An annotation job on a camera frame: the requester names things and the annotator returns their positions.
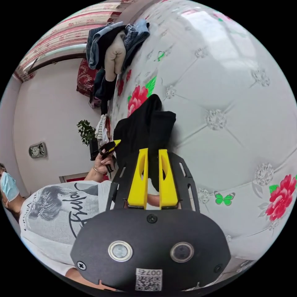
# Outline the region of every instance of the face mask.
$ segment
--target face mask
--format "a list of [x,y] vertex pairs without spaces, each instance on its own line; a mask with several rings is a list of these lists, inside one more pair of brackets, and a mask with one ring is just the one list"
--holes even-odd
[[8,202],[13,201],[19,194],[19,189],[16,186],[15,180],[7,172],[2,173],[0,188],[5,194]]

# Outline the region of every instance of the qr code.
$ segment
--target qr code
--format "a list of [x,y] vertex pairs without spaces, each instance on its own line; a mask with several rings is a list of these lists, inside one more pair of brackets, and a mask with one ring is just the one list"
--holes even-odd
[[161,291],[162,270],[138,269],[136,270],[136,291]]

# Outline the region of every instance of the red pillow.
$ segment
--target red pillow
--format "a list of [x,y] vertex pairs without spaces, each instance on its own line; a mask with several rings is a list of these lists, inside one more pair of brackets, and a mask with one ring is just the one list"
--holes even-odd
[[76,90],[90,98],[90,95],[93,93],[94,80],[97,72],[98,70],[89,68],[87,59],[83,59],[78,69]]

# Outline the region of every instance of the striped curtain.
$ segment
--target striped curtain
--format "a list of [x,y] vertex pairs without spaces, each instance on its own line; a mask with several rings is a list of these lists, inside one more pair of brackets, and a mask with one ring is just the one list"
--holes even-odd
[[29,50],[15,70],[15,76],[25,82],[34,74],[24,69],[42,55],[66,46],[86,44],[89,30],[104,26],[108,22],[116,22],[121,13],[137,0],[121,0],[121,2],[99,3],[80,10],[64,19],[46,34]]

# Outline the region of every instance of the denim jacket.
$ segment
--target denim jacket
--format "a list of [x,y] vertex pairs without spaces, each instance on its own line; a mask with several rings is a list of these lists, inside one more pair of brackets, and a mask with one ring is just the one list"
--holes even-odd
[[130,66],[136,50],[148,37],[149,30],[145,19],[139,19],[135,24],[126,26],[124,38],[126,57],[122,66],[122,72]]
[[91,29],[89,31],[88,41],[86,45],[86,56],[90,69],[96,69],[99,60],[99,46],[97,44],[101,36],[111,31],[114,28],[122,26],[123,22],[108,23],[105,26]]

